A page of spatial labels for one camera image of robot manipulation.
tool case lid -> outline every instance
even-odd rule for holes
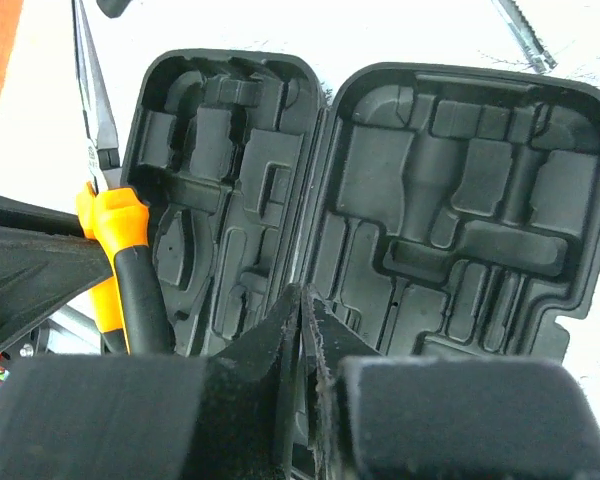
[[[562,359],[600,270],[600,91],[384,63],[328,105],[279,54],[178,50],[140,92],[123,181],[180,354],[213,354],[289,282],[388,355]]]

open tool case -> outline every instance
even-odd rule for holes
[[[124,181],[151,206],[180,354],[215,353],[289,282],[388,355],[561,359],[600,270],[600,91],[386,63],[331,106],[285,55],[169,52]]]

tool case compartment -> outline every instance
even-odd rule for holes
[[[123,179],[150,204],[178,352],[215,353],[288,282],[388,355],[561,359],[600,270],[600,91],[378,64],[327,106],[301,60],[149,68]]]

black object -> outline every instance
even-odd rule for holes
[[[116,253],[113,263],[129,353],[173,353],[173,333],[167,322],[151,250],[143,245],[125,248]]]
[[[216,353],[288,282],[390,355],[561,359],[600,270],[600,91],[379,64],[326,106],[311,69],[179,50],[146,74],[123,181],[176,351]]]
[[[0,197],[0,352],[111,276],[77,217]]]
[[[292,448],[296,405],[311,452]],[[291,473],[600,478],[600,431],[557,364],[382,357],[295,285],[215,357],[34,358],[0,392],[0,478]]]
[[[130,3],[131,0],[98,0],[100,10],[109,18],[118,18]]]

black tool case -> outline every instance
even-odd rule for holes
[[[384,63],[328,106],[298,58],[172,51],[123,179],[184,355],[300,282],[384,354],[561,359],[600,270],[600,91],[555,78]]]

